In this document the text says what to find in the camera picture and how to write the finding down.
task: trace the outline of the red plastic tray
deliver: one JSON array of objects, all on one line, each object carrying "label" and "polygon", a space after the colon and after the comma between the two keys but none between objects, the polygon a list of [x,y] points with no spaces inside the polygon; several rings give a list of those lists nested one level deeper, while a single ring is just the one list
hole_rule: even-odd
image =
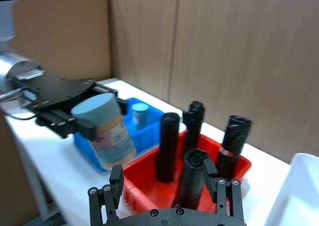
[{"label": "red plastic tray", "polygon": [[[180,152],[185,132],[179,134],[177,146],[177,160],[175,177],[170,183],[161,183],[155,176],[155,157],[158,147],[140,156],[124,167],[124,198],[133,210],[138,213],[160,208],[170,208],[175,197],[177,183],[182,169]],[[205,150],[216,162],[220,144],[200,135],[198,147]],[[235,168],[235,178],[242,179],[251,167],[251,162],[240,156]],[[204,187],[197,210],[214,212],[215,204],[212,203],[206,187]]]}]

